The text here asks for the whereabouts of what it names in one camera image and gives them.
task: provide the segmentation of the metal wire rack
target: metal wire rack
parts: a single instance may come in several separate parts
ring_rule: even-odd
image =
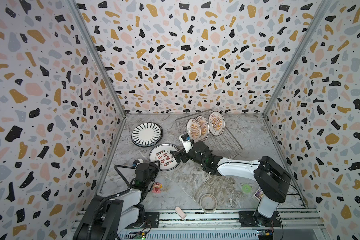
[[[183,134],[185,132],[188,119],[196,118],[197,116],[202,115],[208,120],[209,114],[211,114],[212,112],[213,110],[209,109],[176,119],[175,123],[178,132],[180,134]],[[206,138],[204,143],[209,147],[210,150],[213,150],[213,154],[216,156],[233,158],[243,151],[243,147],[232,135],[231,131],[229,131],[226,125],[223,133],[220,136],[215,137],[211,134],[211,132],[209,132],[208,137]]]

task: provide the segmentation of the plate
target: plate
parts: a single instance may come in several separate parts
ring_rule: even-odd
[[[190,118],[187,122],[186,133],[189,134],[191,139],[198,142],[201,136],[199,122],[195,118]]]
[[[160,161],[160,171],[169,171],[178,166],[178,162],[175,160],[170,151],[180,150],[172,144],[164,143],[154,149],[149,154],[149,161]]]
[[[132,142],[139,147],[150,147],[163,137],[163,129],[153,122],[140,124],[132,131]]]
[[[208,117],[209,131],[213,136],[220,136],[225,127],[224,117],[218,111],[213,111]]]
[[[208,137],[208,122],[206,120],[206,118],[204,118],[203,116],[197,116],[196,120],[199,122],[199,126],[200,126],[200,140],[199,141],[204,141],[207,137]]]

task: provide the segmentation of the terrazzo patterned wall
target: terrazzo patterned wall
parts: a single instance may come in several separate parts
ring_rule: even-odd
[[[333,1],[266,118],[332,239],[360,240],[360,1]]]
[[[262,112],[321,1],[77,0],[126,112]]]
[[[0,1],[0,240],[67,239],[120,121],[62,1]]]

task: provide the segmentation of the pink eraser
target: pink eraser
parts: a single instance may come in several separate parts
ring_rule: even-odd
[[[176,207],[175,208],[175,211],[177,212],[177,214],[181,217],[181,220],[184,220],[185,217],[187,216],[183,210],[181,210],[179,207]]]

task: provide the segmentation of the plate rim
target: plate rim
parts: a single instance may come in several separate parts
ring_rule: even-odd
[[[140,125],[143,125],[143,124],[145,124],[145,123],[153,123],[153,124],[156,124],[156,125],[160,128],[161,134],[160,134],[160,137],[159,137],[155,142],[153,142],[153,143],[151,143],[151,144],[149,144],[149,145],[140,145],[140,144],[136,143],[136,142],[133,140],[132,134],[133,134],[133,131],[136,129],[136,127],[138,127],[138,126],[140,126]],[[164,135],[164,133],[163,133],[163,128],[162,128],[159,124],[157,124],[157,123],[154,123],[154,122],[143,122],[143,123],[137,125],[136,127],[132,130],[131,140],[132,140],[132,142],[133,142],[136,146],[138,146],[138,147],[152,147],[152,146],[156,145],[158,142],[160,142],[160,140],[163,138],[163,135]]]
[[[218,137],[218,136],[220,136],[221,134],[223,134],[223,132],[224,132],[224,130],[225,130],[225,120],[224,120],[224,117],[223,117],[223,115],[221,114],[221,112],[219,112],[219,111],[213,111],[212,113],[214,113],[214,112],[219,113],[219,114],[221,115],[221,119],[223,120],[223,130],[221,131],[221,133],[220,133],[219,135],[214,135],[214,134],[211,132],[211,134],[212,134],[213,136]],[[210,114],[208,115],[208,125],[209,125],[209,117],[212,115],[212,113],[210,113]]]
[[[151,154],[152,154],[152,152],[156,149],[156,148],[158,148],[158,147],[160,147],[160,146],[162,146],[162,145],[169,145],[169,146],[171,146],[171,147],[174,147],[175,149],[177,149],[177,151],[179,152],[180,151],[180,149],[176,146],[176,145],[174,145],[174,144],[172,144],[172,143],[163,143],[163,144],[160,144],[160,145],[158,145],[158,146],[156,146],[156,147],[154,147],[150,152],[149,152],[149,162],[152,162],[151,161]],[[167,169],[167,170],[163,170],[163,169],[161,169],[161,167],[160,167],[160,171],[171,171],[171,170],[174,170],[175,168],[177,168],[179,165],[180,165],[180,163],[181,163],[181,161],[179,161],[178,163],[177,163],[177,165],[176,166],[174,166],[173,168],[171,168],[171,169]]]
[[[196,117],[196,121],[198,121],[197,120],[197,118],[198,117],[202,117],[202,118],[204,118],[204,120],[205,120],[205,123],[206,123],[206,127],[208,128],[208,131],[206,132],[206,138],[202,141],[202,142],[204,142],[207,138],[208,138],[208,136],[209,136],[209,125],[208,125],[208,120],[203,116],[203,115],[199,115],[199,116],[197,116]]]
[[[201,135],[200,124],[199,124],[199,121],[197,121],[197,119],[196,119],[196,118],[190,118],[190,119],[188,119],[187,124],[185,125],[185,133],[187,133],[187,126],[188,126],[188,122],[189,122],[191,119],[195,119],[195,120],[196,120],[197,125],[199,126],[200,135]]]

